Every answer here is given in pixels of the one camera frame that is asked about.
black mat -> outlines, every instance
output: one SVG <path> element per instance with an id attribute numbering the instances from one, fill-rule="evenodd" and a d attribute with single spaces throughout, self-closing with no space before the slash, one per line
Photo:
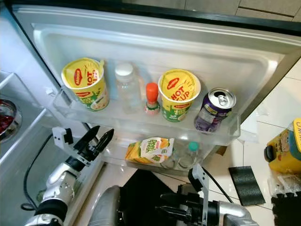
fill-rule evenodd
<path id="1" fill-rule="evenodd" d="M 120 192 L 120 209 L 124 212 L 126 226 L 175 226 L 174 219 L 155 210 L 155 206 L 165 204 L 160 195 L 173 191 L 153 173 L 138 169 Z"/>
<path id="2" fill-rule="evenodd" d="M 275 226 L 297 226 L 300 225 L 301 192 L 277 194 L 272 197 Z"/>
<path id="3" fill-rule="evenodd" d="M 231 167 L 229 172 L 242 206 L 265 203 L 251 166 Z"/>

purple can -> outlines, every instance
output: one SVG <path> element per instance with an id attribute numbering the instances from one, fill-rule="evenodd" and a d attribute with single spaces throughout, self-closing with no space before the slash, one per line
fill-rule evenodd
<path id="1" fill-rule="evenodd" d="M 201 110 L 194 119 L 197 130 L 215 132 L 236 103 L 236 97 L 223 88 L 214 88 L 206 94 Z"/>

gray wall tile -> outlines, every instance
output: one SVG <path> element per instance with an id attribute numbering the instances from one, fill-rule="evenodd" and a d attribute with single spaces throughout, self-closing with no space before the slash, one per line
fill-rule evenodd
<path id="1" fill-rule="evenodd" d="M 186 0 L 187 10 L 235 15 L 239 0 Z"/>
<path id="2" fill-rule="evenodd" d="M 281 16 L 272 13 L 264 13 L 255 10 L 249 10 L 244 8 L 237 9 L 237 16 L 247 16 L 247 17 L 256 17 L 256 18 L 263 18 L 263 19 L 271 19 L 271 20 L 286 20 L 291 21 L 293 18 L 288 16 Z"/>
<path id="3" fill-rule="evenodd" d="M 297 12 L 297 14 L 293 18 L 293 21 L 294 22 L 301 22 L 301 9 L 299 9 L 299 11 Z"/>
<path id="4" fill-rule="evenodd" d="M 294 16 L 301 0 L 241 0 L 239 6 Z"/>
<path id="5" fill-rule="evenodd" d="M 166 8 L 185 8 L 185 0 L 123 0 L 124 3 L 137 5 L 158 6 Z"/>

cable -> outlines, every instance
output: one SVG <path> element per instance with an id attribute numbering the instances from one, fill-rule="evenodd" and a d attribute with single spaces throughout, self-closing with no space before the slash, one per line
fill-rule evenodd
<path id="1" fill-rule="evenodd" d="M 23 180 L 23 192 L 24 195 L 27 199 L 27 201 L 29 203 L 23 203 L 21 204 L 21 209 L 26 210 L 26 211 L 33 211 L 33 210 L 37 210 L 37 205 L 34 203 L 34 201 L 32 200 L 32 198 L 30 197 L 30 195 L 28 194 L 27 191 L 27 178 L 28 178 L 28 174 L 34 164 L 34 162 L 36 161 L 36 159 L 38 158 L 39 154 L 42 152 L 42 150 L 44 149 L 45 145 L 47 144 L 48 140 L 52 137 L 52 134 L 49 135 L 46 140 L 44 141 L 44 143 L 42 144 L 42 146 L 40 147 L 38 153 L 36 154 L 36 156 L 34 157 L 34 159 L 32 160 L 32 162 L 30 163 L 29 167 L 27 168 L 25 175 L 24 175 L 24 180 Z"/>
<path id="2" fill-rule="evenodd" d="M 225 195 L 225 197 L 229 200 L 229 202 L 234 203 L 232 199 L 227 195 L 227 193 L 223 190 L 223 188 L 220 186 L 220 184 L 215 180 L 215 178 L 204 167 L 202 168 L 205 171 L 205 173 L 213 180 L 213 182 L 220 189 L 220 191 Z"/>

maggi hot cup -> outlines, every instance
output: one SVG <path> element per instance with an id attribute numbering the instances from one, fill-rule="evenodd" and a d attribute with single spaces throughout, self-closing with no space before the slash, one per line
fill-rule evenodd
<path id="1" fill-rule="evenodd" d="M 72 61 L 63 68 L 62 80 L 89 110 L 98 111 L 108 105 L 103 61 L 99 63 L 89 58 Z"/>
<path id="2" fill-rule="evenodd" d="M 172 122 L 182 121 L 193 100 L 201 91 L 198 78 L 189 71 L 172 69 L 165 72 L 158 82 L 162 96 L 163 116 Z"/>

